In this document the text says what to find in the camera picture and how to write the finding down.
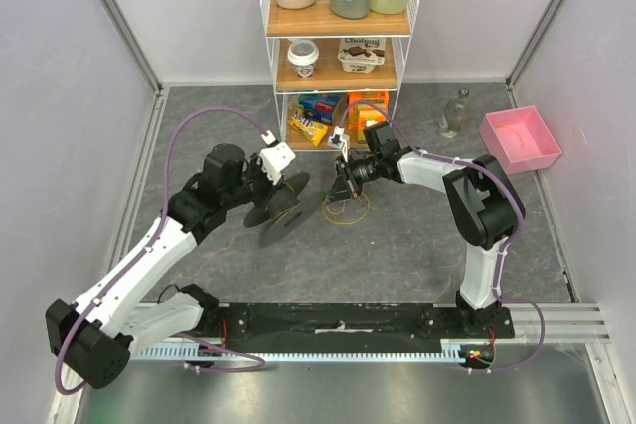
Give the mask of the black cable spool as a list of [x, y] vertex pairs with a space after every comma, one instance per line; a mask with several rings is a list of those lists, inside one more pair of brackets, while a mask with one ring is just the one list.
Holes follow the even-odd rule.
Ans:
[[263, 225], [260, 246], [268, 247], [288, 236], [302, 225], [322, 205], [326, 194], [315, 192], [305, 198], [298, 195], [310, 181], [308, 172], [300, 172], [283, 181], [263, 208], [254, 206], [243, 221], [245, 228]]

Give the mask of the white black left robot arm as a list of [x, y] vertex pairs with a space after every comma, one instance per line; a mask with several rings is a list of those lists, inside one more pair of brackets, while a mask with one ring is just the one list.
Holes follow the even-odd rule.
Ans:
[[229, 210], [252, 203], [266, 217], [275, 198], [287, 190], [285, 169], [295, 154], [274, 141], [248, 157], [233, 144], [220, 144], [205, 157], [203, 168], [164, 205], [142, 240], [95, 285], [66, 303], [52, 303], [45, 313], [49, 345], [56, 357], [55, 385], [62, 395], [68, 368], [82, 384], [102, 389], [113, 383], [130, 359], [170, 337], [191, 332], [206, 338], [218, 326], [211, 307], [218, 301], [196, 285], [144, 310], [140, 301], [182, 258], [227, 219]]

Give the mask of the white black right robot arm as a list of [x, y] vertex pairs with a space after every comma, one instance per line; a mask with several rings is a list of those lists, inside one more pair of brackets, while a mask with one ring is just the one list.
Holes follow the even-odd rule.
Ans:
[[349, 137], [337, 127], [328, 145], [340, 151], [329, 203], [358, 198], [363, 185], [377, 179], [417, 185], [446, 194], [455, 226], [467, 244], [464, 278], [455, 305], [428, 326], [447, 337], [474, 339], [512, 333], [502, 306], [500, 277], [507, 247], [525, 218], [525, 207], [498, 159], [449, 158], [403, 147], [392, 127], [381, 122], [364, 131], [369, 152], [351, 156]]

